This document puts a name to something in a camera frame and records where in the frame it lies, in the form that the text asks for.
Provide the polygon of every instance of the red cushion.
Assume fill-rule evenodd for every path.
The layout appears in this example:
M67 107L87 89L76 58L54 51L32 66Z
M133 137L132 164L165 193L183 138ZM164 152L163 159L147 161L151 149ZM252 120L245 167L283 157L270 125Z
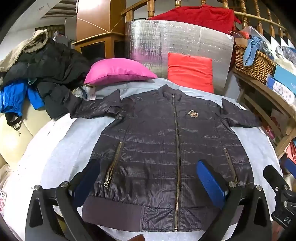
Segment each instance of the red cushion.
M168 53L168 79L180 86L214 93L212 59Z
M210 5L178 7L154 16L149 20L170 20L190 23L226 34L230 34L229 31L233 29L234 21L240 23L233 10Z

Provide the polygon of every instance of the jacket sleeve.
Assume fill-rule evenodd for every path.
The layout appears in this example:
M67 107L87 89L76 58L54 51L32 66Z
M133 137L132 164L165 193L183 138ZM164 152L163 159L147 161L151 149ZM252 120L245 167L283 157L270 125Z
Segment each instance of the jacket sleeve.
M68 109L71 118L91 119L105 115L116 117L119 112L123 112L119 89L103 99L90 101L76 97L64 85L56 87L53 92L52 95L60 99Z
M248 110L240 109L226 99L222 99L221 117L227 121L229 126L234 127L255 127L260 126L257 116Z

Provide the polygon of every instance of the bed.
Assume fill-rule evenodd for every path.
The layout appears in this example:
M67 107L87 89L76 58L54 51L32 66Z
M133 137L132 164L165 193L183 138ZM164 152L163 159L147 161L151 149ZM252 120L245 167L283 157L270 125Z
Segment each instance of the bed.
M181 87L166 79L154 79L147 82L129 82L111 85L96 91L96 98L101 99L120 89L121 98L146 92L167 84L173 89L180 89L185 94L222 105L226 98L207 92ZM226 98L241 107L233 99ZM77 172L88 163L94 145L104 128L113 121L111 117L93 119L71 119L67 114L59 120L50 120L38 131L28 144L24 155L15 164L15 171L6 180L3 191L7 193L4 219L17 236L24 240L28 206L35 185L44 189L57 187L63 181L70 181ZM281 173L275 151L261 128L231 127L241 141L252 166L254 183L263 187L270 213L275 208L274 192L263 177L266 165L273 165ZM61 214L58 207L55 211ZM128 240L138 233L101 227L118 240ZM235 224L229 227L225 235L228 239ZM198 240L203 231L195 232L143 232L146 240Z

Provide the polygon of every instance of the zipper pull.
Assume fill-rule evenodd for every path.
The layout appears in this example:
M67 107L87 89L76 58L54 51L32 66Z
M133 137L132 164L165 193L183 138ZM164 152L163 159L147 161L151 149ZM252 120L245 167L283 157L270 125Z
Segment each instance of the zipper pull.
M106 181L104 183L104 187L108 187L110 182L110 176L107 176Z

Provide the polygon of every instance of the reflective foil insulation sheet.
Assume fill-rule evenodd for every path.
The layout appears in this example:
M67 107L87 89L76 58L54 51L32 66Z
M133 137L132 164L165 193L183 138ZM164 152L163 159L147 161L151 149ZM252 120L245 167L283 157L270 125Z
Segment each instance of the reflective foil insulation sheet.
M212 58L214 92L223 93L233 50L232 36L164 20L127 22L125 31L125 57L140 62L159 78L168 76L168 53Z

